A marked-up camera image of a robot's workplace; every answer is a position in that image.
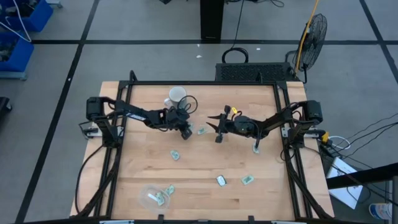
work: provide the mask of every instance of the blue bin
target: blue bin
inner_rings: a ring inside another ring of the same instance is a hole
[[[33,44],[26,42],[12,32],[0,33],[1,43],[12,43],[17,40],[17,44],[7,62],[0,62],[0,71],[23,72],[29,62],[33,52]]]
[[[39,3],[37,3],[35,10],[32,12],[30,17],[22,18],[26,30],[35,31],[35,32],[42,31],[47,21],[50,19],[52,11],[53,11],[52,8],[50,7],[50,5],[47,3],[46,0],[39,0]],[[19,20],[19,17],[8,17],[7,20],[13,29],[17,30],[24,29]]]

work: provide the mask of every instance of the wooden table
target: wooden table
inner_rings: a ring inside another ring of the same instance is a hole
[[[302,83],[288,82],[287,86],[291,102],[306,100]],[[116,98],[117,87],[118,82],[104,82],[100,95]],[[163,100],[171,88],[167,85],[133,86],[130,103],[146,110],[158,110],[164,107]],[[205,123],[218,124],[207,116],[222,113],[224,105],[234,106],[253,119],[264,120],[274,115],[272,87],[187,85],[184,88],[199,104],[190,118],[195,131],[187,141],[181,138],[179,131],[163,133],[136,120],[128,120],[112,218],[157,219],[156,214],[139,204],[139,192],[146,184],[162,189],[173,184],[175,192],[165,214],[167,220],[247,220],[248,215],[254,215],[256,220],[294,220],[286,165],[279,157],[282,150],[280,130],[271,131],[260,141],[260,154],[255,154],[252,151],[254,139],[226,134],[223,142],[217,144],[215,132]],[[209,131],[197,135],[201,127]],[[314,139],[306,139],[305,144],[317,149]],[[101,138],[89,140],[85,158],[100,145]],[[178,161],[171,158],[171,150],[180,153]],[[104,154],[105,149],[95,155],[82,173],[80,208],[98,188]],[[301,156],[309,191],[333,216],[320,156],[307,149],[301,150]],[[255,181],[243,185],[241,178],[249,174]],[[217,184],[219,175],[227,180],[226,186]],[[107,198],[108,193],[105,193],[103,214]],[[298,200],[301,214],[305,216],[299,190]]]

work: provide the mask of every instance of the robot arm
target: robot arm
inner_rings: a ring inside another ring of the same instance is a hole
[[[105,114],[104,103],[113,106],[113,112]],[[179,130],[184,140],[188,139],[192,132],[189,129],[187,119],[190,117],[184,109],[164,108],[161,110],[146,111],[142,108],[125,103],[123,100],[113,100],[109,97],[90,97],[86,102],[86,118],[97,124],[103,135],[103,143],[106,147],[116,147],[120,143],[118,129],[109,123],[109,119],[119,116],[127,116],[142,121],[147,127],[161,131]]]
[[[294,119],[293,112],[300,107],[302,108],[303,114],[300,119]],[[243,116],[240,111],[238,111],[238,113],[240,113],[239,115],[235,116],[234,114],[231,119],[228,119],[230,111],[231,107],[226,105],[224,114],[209,117],[220,121],[218,126],[208,123],[214,128],[216,133],[218,133],[216,137],[217,143],[223,141],[223,134],[233,133],[247,138],[257,139],[256,147],[258,147],[259,140],[265,138],[270,131],[293,121],[296,126],[289,130],[287,137],[288,142],[292,144],[297,138],[302,138],[311,126],[317,125],[323,121],[321,106],[319,102],[314,100],[292,103],[286,106],[281,112],[267,118],[265,121],[257,121],[248,118],[247,116]]]

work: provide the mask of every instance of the white mug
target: white mug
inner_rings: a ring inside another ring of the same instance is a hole
[[[180,103],[180,108],[184,108],[187,104],[187,91],[182,86],[175,86],[169,91],[169,97],[164,100],[164,104],[167,108],[174,106],[177,108],[178,103],[183,99]]]

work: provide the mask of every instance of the white cable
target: white cable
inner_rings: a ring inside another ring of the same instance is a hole
[[[345,142],[347,142],[347,146],[348,146],[348,147],[341,147],[341,146],[332,144],[333,147],[336,147],[336,148],[338,148],[338,149],[344,149],[344,150],[349,149],[349,148],[351,147],[351,143],[350,143],[347,139],[345,139],[345,138],[343,138],[343,137],[341,137],[341,136],[330,136],[330,137],[329,137],[329,139],[332,139],[332,138],[339,138],[339,139],[342,139],[342,140],[344,140]]]
[[[17,5],[17,3],[15,2],[15,0],[13,0],[13,1],[14,1],[14,4],[15,4],[15,7],[16,7],[16,9],[17,9],[18,18],[19,18],[19,20],[20,20],[20,22],[21,22],[21,24],[22,24],[22,27],[24,28],[24,31],[25,31],[25,34],[26,34],[28,40],[25,39],[25,37],[23,37],[23,36],[21,36],[20,34],[18,34],[18,33],[17,33],[16,31],[14,31],[13,29],[11,29],[10,27],[6,26],[4,23],[0,22],[0,24],[3,25],[5,28],[7,28],[9,31],[11,31],[11,32],[13,32],[13,33],[15,33],[15,34],[17,34],[20,38],[22,38],[22,39],[28,41],[29,43],[31,43],[31,42],[32,42],[32,39],[29,37],[29,34],[28,34],[27,31],[26,31],[25,25],[24,25],[24,23],[22,22],[22,17],[21,17],[21,14],[20,14],[20,12],[19,12],[18,5]]]

